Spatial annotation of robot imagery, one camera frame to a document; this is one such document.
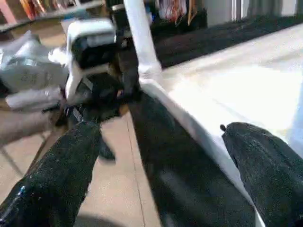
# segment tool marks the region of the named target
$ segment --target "shelf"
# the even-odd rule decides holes
[[[0,26],[0,34],[1,33],[5,33],[7,31],[10,31],[14,28],[17,27],[21,27],[21,26],[25,26],[31,23],[34,23],[36,21],[43,21],[43,20],[49,20],[49,19],[56,19],[56,18],[64,18],[66,15],[72,14],[72,13],[77,13],[79,11],[82,10],[86,10],[86,9],[93,9],[99,6],[105,5],[105,1],[104,0],[94,0],[91,2],[87,2],[87,3],[83,3],[79,6],[74,6],[74,7],[70,7],[67,9],[63,9],[63,10],[58,10],[58,11],[54,11],[54,12],[49,12],[46,13],[40,17],[36,17],[35,19],[27,19],[27,20],[22,20],[19,21],[18,23],[15,24],[5,24]]]

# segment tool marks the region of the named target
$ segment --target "tiled floor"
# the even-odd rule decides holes
[[[116,153],[116,164],[97,159],[75,226],[160,226],[130,114],[103,124],[102,132]],[[0,154],[0,202],[26,171],[42,141],[40,135],[25,138],[5,147],[9,157]]]

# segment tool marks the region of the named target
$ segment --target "wall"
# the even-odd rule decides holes
[[[0,0],[0,11],[9,24],[27,18],[19,0]]]
[[[246,17],[250,0],[242,0],[242,2],[243,17]],[[303,2],[303,0],[283,0],[282,16],[293,15],[296,12],[297,2]]]
[[[232,0],[205,0],[208,26],[232,20]]]

